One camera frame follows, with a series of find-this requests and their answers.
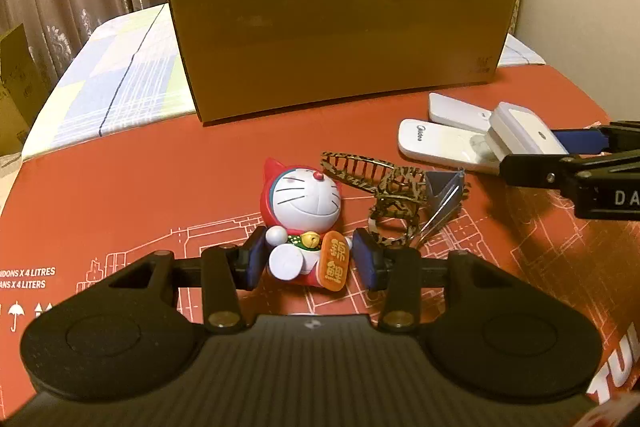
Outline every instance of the umbrella symbol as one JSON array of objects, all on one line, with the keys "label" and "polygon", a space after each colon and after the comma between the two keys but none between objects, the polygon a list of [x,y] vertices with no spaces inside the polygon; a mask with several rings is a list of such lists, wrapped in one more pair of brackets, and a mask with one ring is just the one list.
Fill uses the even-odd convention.
[{"label": "umbrella symbol", "polygon": [[15,304],[12,304],[9,308],[9,314],[14,316],[14,327],[11,330],[15,333],[15,321],[18,319],[18,315],[24,315],[24,310],[22,306],[18,304],[18,301],[15,301]]}]

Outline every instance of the white wall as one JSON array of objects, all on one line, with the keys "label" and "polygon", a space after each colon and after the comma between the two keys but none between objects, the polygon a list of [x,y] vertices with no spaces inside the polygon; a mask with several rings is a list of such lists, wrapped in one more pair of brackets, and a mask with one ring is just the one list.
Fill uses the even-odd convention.
[{"label": "white wall", "polygon": [[516,36],[613,120],[640,120],[640,0],[522,0]]}]

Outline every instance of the whisker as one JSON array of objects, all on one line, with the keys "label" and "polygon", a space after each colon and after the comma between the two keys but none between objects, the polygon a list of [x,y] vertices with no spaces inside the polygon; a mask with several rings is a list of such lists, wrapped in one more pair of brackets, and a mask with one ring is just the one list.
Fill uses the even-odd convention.
[{"label": "whisker", "polygon": [[288,201],[301,200],[302,198],[306,198],[306,196],[298,196],[297,198],[291,198],[290,200],[278,201],[278,204],[287,203]]}]

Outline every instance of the doraemon figurine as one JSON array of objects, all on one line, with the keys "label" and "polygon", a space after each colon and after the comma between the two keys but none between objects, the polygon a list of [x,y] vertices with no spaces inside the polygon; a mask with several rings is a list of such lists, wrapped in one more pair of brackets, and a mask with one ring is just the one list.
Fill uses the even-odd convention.
[{"label": "doraemon figurine", "polygon": [[273,247],[269,272],[283,281],[340,290],[351,249],[350,240],[332,230],[340,208],[340,188],[321,171],[268,158],[260,211]]}]

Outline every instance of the figurine face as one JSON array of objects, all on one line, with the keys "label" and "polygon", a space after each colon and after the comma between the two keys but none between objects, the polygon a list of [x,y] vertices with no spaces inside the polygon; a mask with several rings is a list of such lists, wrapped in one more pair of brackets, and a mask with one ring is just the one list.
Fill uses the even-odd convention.
[{"label": "figurine face", "polygon": [[287,169],[270,188],[274,217],[287,230],[324,233],[340,216],[335,182],[313,169]]}]

